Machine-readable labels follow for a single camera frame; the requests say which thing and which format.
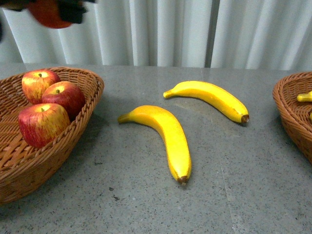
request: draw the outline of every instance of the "wicker basket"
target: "wicker basket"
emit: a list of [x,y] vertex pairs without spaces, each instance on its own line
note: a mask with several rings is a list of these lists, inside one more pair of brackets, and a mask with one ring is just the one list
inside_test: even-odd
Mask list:
[[281,115],[283,127],[304,156],[312,163],[312,123],[309,113],[312,102],[299,102],[299,93],[312,90],[312,72],[296,73],[279,80],[273,98]]
[[0,80],[0,205],[33,192],[58,170],[84,132],[101,98],[104,82],[97,74],[69,67],[48,69],[57,72],[61,80],[77,84],[86,104],[76,120],[53,142],[36,149],[22,139],[18,125],[20,110],[31,105],[21,89],[24,73]]

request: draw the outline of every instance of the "apple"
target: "apple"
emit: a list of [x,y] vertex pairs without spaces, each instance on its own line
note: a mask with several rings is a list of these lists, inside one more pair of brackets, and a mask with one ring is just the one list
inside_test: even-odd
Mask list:
[[67,28],[71,22],[63,21],[59,15],[57,0],[30,1],[27,9],[32,16],[43,26],[48,28]]
[[42,95],[42,103],[57,103],[65,108],[72,121],[86,103],[80,88],[70,81],[52,84]]
[[39,104],[44,91],[50,85],[60,81],[56,72],[39,69],[24,74],[21,79],[21,88],[31,104]]
[[19,130],[27,144],[41,148],[54,140],[70,125],[64,107],[41,103],[26,107],[19,113]]

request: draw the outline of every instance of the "white curtain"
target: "white curtain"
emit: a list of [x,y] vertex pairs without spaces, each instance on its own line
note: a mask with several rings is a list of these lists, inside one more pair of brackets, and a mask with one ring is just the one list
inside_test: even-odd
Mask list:
[[83,24],[58,30],[26,10],[0,9],[0,62],[204,67],[209,60],[213,68],[312,70],[312,0],[97,0],[85,7]]

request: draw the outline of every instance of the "granite table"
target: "granite table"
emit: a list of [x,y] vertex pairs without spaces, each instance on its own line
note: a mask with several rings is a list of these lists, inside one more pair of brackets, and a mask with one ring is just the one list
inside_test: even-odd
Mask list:
[[[1,63],[0,78],[64,64]],[[1,234],[301,234],[312,232],[312,166],[286,134],[272,97],[297,71],[70,65],[99,74],[105,88],[69,158],[41,187],[0,206]],[[248,108],[236,124],[194,98],[165,100],[183,80],[219,85]],[[118,124],[140,105],[172,112],[193,170],[171,176],[164,143],[149,127]]]

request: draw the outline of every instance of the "yellow banana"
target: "yellow banana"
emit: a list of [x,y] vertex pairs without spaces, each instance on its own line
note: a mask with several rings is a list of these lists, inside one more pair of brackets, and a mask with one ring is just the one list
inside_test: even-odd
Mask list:
[[249,113],[245,105],[226,90],[204,81],[183,81],[164,92],[164,98],[183,96],[201,99],[223,113],[230,120],[247,123]]
[[161,107],[144,105],[118,117],[119,123],[129,121],[150,126],[160,134],[166,146],[170,172],[175,180],[185,185],[191,175],[192,162],[184,131],[176,117]]
[[312,101],[312,91],[308,92],[307,94],[298,94],[297,101]]

